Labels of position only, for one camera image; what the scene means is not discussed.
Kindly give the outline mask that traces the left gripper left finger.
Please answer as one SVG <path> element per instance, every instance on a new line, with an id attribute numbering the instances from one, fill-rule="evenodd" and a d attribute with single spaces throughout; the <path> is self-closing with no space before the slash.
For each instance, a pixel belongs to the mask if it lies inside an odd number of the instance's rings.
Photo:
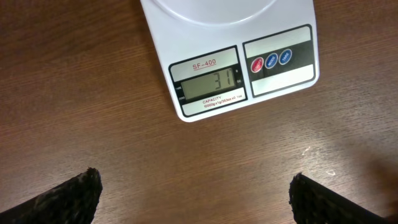
<path id="1" fill-rule="evenodd" d="M 87 224 L 95 217 L 103 186 L 97 169 L 85 172 L 1 212 L 3 224 Z"/>

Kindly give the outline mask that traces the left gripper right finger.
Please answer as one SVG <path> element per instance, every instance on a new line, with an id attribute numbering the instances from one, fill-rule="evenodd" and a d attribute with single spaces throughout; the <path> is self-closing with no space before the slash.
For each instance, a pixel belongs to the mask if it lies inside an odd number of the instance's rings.
<path id="1" fill-rule="evenodd" d="M 380 217 L 298 173 L 290 183 L 289 204 L 298 224 L 385 224 Z"/>

